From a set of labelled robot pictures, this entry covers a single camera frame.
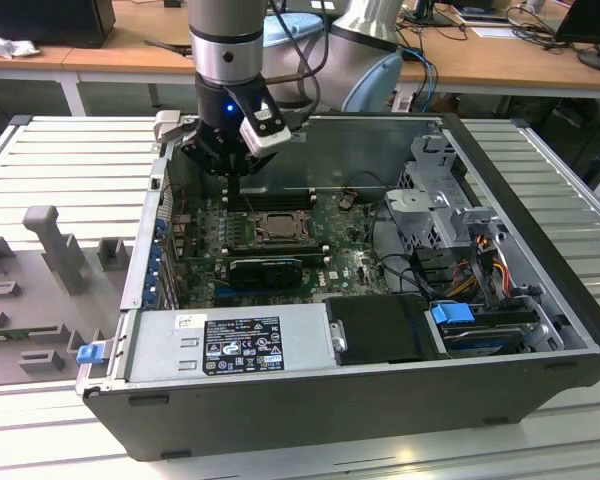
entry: computer monitor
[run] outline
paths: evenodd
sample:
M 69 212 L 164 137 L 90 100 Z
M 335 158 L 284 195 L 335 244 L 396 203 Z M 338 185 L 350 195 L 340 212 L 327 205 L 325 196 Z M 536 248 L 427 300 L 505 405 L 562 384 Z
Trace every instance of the computer monitor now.
M 600 70 L 600 0 L 576 0 L 556 32 L 561 42 L 593 43 L 596 50 L 578 53 L 578 60 Z

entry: white paper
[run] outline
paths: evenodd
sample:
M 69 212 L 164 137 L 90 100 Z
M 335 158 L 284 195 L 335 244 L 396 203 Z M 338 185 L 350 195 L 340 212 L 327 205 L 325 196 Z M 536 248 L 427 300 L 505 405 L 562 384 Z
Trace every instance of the white paper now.
M 18 40 L 12 42 L 0 38 L 0 57 L 11 60 L 13 57 L 27 57 L 29 55 L 37 55 L 40 50 L 36 49 L 36 46 L 28 40 Z
M 473 30 L 479 37 L 483 38 L 518 38 L 508 27 L 471 27 L 471 30 Z
M 201 328 L 207 321 L 206 313 L 193 313 L 191 315 L 176 315 L 175 328 Z
M 320 4 L 319 1 L 312 0 L 311 8 L 318 8 L 318 9 L 322 10 L 322 5 Z M 324 9 L 325 10 L 335 10 L 336 6 L 333 4 L 333 2 L 324 2 Z

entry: computer case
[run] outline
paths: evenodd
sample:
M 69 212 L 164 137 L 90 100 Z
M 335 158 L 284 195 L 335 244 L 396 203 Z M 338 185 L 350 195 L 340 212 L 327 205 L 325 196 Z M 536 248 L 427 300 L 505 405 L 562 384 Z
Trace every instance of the computer case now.
M 111 0 L 0 0 L 0 37 L 99 48 L 116 21 Z

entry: black plastic cover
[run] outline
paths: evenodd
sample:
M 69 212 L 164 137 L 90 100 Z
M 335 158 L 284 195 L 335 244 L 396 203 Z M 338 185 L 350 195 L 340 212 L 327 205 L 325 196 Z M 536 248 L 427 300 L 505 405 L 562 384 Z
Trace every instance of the black plastic cover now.
M 332 297 L 330 323 L 344 327 L 347 350 L 339 365 L 400 363 L 438 358 L 424 316 L 426 302 L 414 295 Z

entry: aluminum profile table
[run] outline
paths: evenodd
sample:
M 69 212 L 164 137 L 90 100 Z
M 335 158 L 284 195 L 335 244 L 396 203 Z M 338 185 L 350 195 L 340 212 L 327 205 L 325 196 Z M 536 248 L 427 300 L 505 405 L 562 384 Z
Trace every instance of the aluminum profile table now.
M 133 245 L 159 150 L 151 117 L 33 117 L 0 137 L 0 236 L 38 249 L 22 225 L 27 207 L 55 205 L 61 233 L 81 247 L 103 236 Z
M 39 165 L 41 167 L 50 166 L 50 158 L 60 161 L 61 157 L 75 158 L 74 155 L 88 154 L 94 156 L 89 157 L 90 160 L 81 157 L 83 161 L 100 162 L 94 164 L 93 172 L 101 166 L 129 165 L 124 163 L 130 159 L 126 155 L 149 154 L 153 147 L 150 141 L 137 140 L 134 135 L 125 136 L 124 132 L 148 135 L 151 125 L 151 118 L 34 118 L 30 124 L 32 128 L 9 127 L 1 138 L 0 170 L 16 166 L 7 165 L 3 160 L 8 159 L 14 149 L 20 148 L 36 150 L 22 152 L 25 155 L 46 158 L 47 163 Z M 467 126 L 600 302 L 600 202 L 529 129 L 504 121 L 469 121 Z M 25 135 L 35 131 L 55 133 L 53 136 Z M 78 132 L 97 134 L 76 135 Z M 31 141 L 34 137 L 46 140 Z M 77 145 L 86 143 L 86 138 L 92 138 L 88 142 L 90 153 L 57 151 L 76 150 Z M 129 152 L 129 149 L 140 148 L 137 143 L 143 144 L 142 150 Z M 63 168 L 69 168 L 66 161 L 63 160 Z M 135 173 L 131 176 L 94 177 L 93 172 L 86 171 L 91 176 L 77 180 L 114 178 L 120 185 L 127 185 L 126 190 L 111 188 L 107 195 L 134 192 L 133 179 L 139 178 L 134 176 Z M 66 177 L 65 180 L 54 179 L 53 183 L 69 185 Z M 65 193 L 71 191 L 68 186 L 63 188 Z M 55 195 L 59 192 L 48 187 L 43 192 L 23 191 L 20 187 L 19 191 L 0 193 L 8 193 L 9 201 L 14 202 L 13 208 L 19 208 L 18 202 L 24 201 L 25 194 Z M 80 196 L 90 198 L 89 201 L 95 203 L 91 207 L 98 206 L 98 196 Z M 122 203 L 120 208 L 136 205 L 131 198 L 129 202 Z M 114 220 L 106 222 L 110 222 L 108 224 L 112 228 L 120 223 Z M 90 242 L 91 238 L 87 234 L 79 241 Z M 24 247 L 27 242 L 24 239 L 21 245 Z M 243 408 L 248 414 L 266 406 L 237 405 L 236 408 Z M 73 382 L 0 387 L 0 479 L 46 480 L 67 476 L 74 479 L 128 477 L 143 480 L 476 480 L 521 477 L 598 480 L 600 383 L 591 388 L 561 393 L 518 425 L 151 464 L 138 463 L 126 456 L 122 446 L 75 395 Z

